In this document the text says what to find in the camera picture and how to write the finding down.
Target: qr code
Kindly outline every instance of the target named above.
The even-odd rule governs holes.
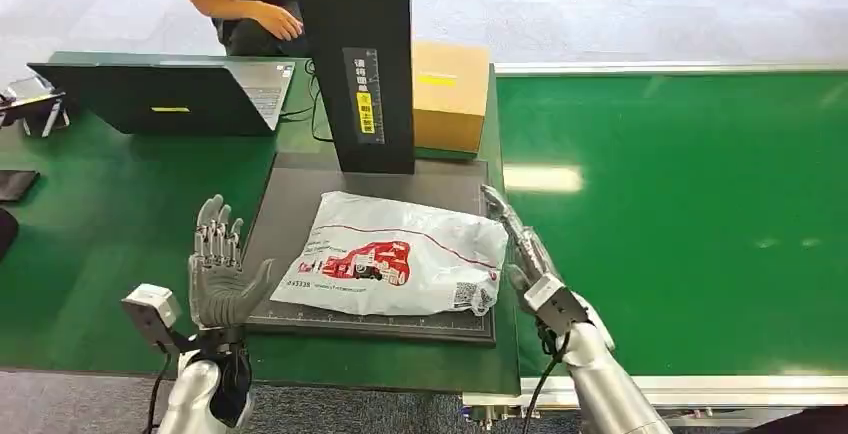
[[[480,306],[481,308],[489,307],[492,303],[492,296],[485,289],[480,289]]]
[[[477,285],[473,282],[457,282],[456,291],[453,296],[453,308],[463,309],[471,307],[471,299],[474,298],[474,292],[477,290]]]

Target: black cable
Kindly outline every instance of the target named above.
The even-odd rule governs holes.
[[[312,62],[312,59],[306,60],[306,66],[304,67],[304,70],[306,71],[307,74],[312,76],[309,79],[309,87],[308,87],[309,98],[312,99],[312,84],[315,82],[315,63]],[[304,107],[303,109],[299,109],[297,111],[292,111],[292,112],[284,112],[284,113],[280,114],[280,119],[286,119],[289,122],[305,121],[305,120],[309,119],[309,117],[304,117],[303,119],[288,119],[288,118],[291,117],[291,116],[296,116],[298,114],[303,114],[304,112],[308,112],[308,111],[313,111],[313,112],[315,111],[315,103],[314,102],[312,103],[311,106]]]
[[[305,70],[307,74],[310,74],[312,76],[312,78],[309,79],[309,97],[312,99],[312,122],[310,126],[310,131],[312,132],[312,139],[321,142],[333,142],[332,139],[326,137],[318,137],[318,135],[315,134],[315,112],[318,110],[318,98],[321,97],[321,85],[315,82],[318,80],[318,77],[315,75],[315,63],[312,62],[312,59],[306,61]],[[312,88],[316,84],[318,85],[318,91],[313,93]]]
[[[521,434],[527,434],[530,429],[530,416],[533,414],[533,411],[536,409],[536,401],[539,400],[539,393],[542,392],[542,387],[545,385],[545,381],[548,380],[548,376],[551,375],[551,371],[554,370],[557,364],[562,362],[562,356],[565,355],[565,349],[568,347],[568,335],[565,336],[565,340],[562,343],[562,347],[556,351],[554,356],[551,358],[551,362],[548,363],[548,367],[545,368],[545,371],[542,372],[542,377],[539,378],[539,383],[536,384],[536,389],[533,390],[533,397],[530,398],[530,405],[527,406],[527,412],[524,415],[524,427],[521,429]]]
[[[165,377],[165,373],[168,372],[169,367],[171,367],[171,353],[165,351],[165,364],[162,366],[162,370],[159,371],[159,375],[156,376],[156,380],[153,381],[153,390],[150,391],[150,404],[147,406],[147,427],[144,428],[142,434],[152,434],[153,429],[159,427],[159,424],[153,423],[153,416],[156,414],[156,398],[159,397],[159,385],[162,383],[162,378]]]

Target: red logo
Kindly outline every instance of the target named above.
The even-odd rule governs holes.
[[[372,242],[350,251],[343,258],[327,258],[321,272],[338,279],[385,280],[402,286],[409,280],[409,244],[406,242]]]

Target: laptop keyboard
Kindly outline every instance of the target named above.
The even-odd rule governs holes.
[[[276,116],[277,101],[280,100],[282,89],[246,87],[244,92],[262,117]]]

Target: robotic arm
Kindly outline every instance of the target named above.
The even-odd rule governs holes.
[[[250,415],[251,369],[244,322],[271,287],[272,260],[256,275],[241,269],[240,230],[228,229],[230,206],[208,199],[197,217],[189,257],[189,305],[198,334],[174,328],[179,304],[168,289],[142,284],[123,300],[124,309],[152,345],[179,356],[176,383],[159,434],[224,434]]]
[[[584,417],[600,434],[671,434],[612,356],[612,338],[595,310],[562,283],[539,236],[521,223],[497,190],[482,189],[515,242],[523,267],[508,270],[510,282],[522,307],[536,316],[543,342],[553,344],[548,352],[564,352],[562,361],[574,381]]]

